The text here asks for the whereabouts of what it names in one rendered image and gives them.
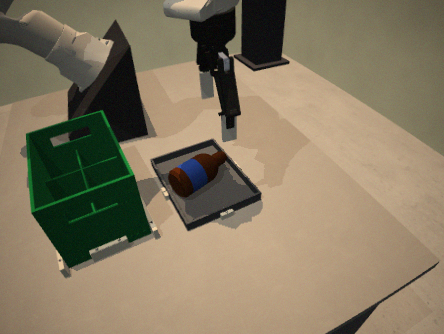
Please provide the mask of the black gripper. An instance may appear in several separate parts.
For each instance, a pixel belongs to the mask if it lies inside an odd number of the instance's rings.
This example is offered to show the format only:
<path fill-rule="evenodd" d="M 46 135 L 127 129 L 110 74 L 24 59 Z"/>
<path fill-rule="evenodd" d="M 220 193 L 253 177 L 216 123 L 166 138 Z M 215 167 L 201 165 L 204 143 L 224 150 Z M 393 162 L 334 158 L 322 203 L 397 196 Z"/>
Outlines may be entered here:
<path fill-rule="evenodd" d="M 236 140 L 237 116 L 241 115 L 241 111 L 234 58 L 229 56 L 225 47 L 236 34 L 236 6 L 226 12 L 217 13 L 203 22 L 189 21 L 191 37 L 197 42 L 196 63 L 200 71 L 201 97 L 202 99 L 214 97 L 214 77 L 222 110 L 218 113 L 221 116 L 222 141 Z"/>

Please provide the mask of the dark green divided crate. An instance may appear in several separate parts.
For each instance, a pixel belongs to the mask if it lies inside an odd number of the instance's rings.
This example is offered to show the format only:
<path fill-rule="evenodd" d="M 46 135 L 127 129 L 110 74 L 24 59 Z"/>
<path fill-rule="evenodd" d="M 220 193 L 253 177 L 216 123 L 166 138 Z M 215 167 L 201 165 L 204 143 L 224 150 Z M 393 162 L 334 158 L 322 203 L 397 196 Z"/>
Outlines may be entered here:
<path fill-rule="evenodd" d="M 53 147 L 50 138 L 87 126 L 91 135 Z M 26 133 L 26 147 L 31 213 L 69 268 L 121 237 L 130 243 L 152 234 L 103 110 Z"/>

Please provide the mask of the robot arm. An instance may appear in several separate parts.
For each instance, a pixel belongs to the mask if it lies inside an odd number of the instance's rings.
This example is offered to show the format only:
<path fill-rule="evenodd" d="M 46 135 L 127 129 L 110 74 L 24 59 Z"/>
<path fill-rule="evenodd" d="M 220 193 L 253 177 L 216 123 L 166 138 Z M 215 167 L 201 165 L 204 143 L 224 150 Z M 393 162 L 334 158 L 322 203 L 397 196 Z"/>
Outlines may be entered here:
<path fill-rule="evenodd" d="M 97 78 L 113 41 L 79 33 L 46 13 L 31 10 L 19 18 L 6 12 L 14 0 L 0 0 L 0 43 L 23 47 L 59 68 L 60 74 L 78 85 L 82 93 Z M 165 0 L 166 17 L 203 22 L 226 12 L 239 0 Z M 106 45 L 105 45 L 105 44 Z"/>

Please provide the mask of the brown bottle with blue label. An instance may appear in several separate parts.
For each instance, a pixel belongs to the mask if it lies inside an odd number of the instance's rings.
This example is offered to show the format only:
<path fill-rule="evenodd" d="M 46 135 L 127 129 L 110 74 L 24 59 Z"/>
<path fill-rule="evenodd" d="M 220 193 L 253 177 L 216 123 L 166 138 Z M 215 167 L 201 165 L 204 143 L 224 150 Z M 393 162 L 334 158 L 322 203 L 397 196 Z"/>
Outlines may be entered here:
<path fill-rule="evenodd" d="M 176 194 L 188 197 L 211 182 L 225 160 L 227 156 L 223 151 L 213 155 L 198 154 L 172 169 L 168 175 L 169 183 Z"/>

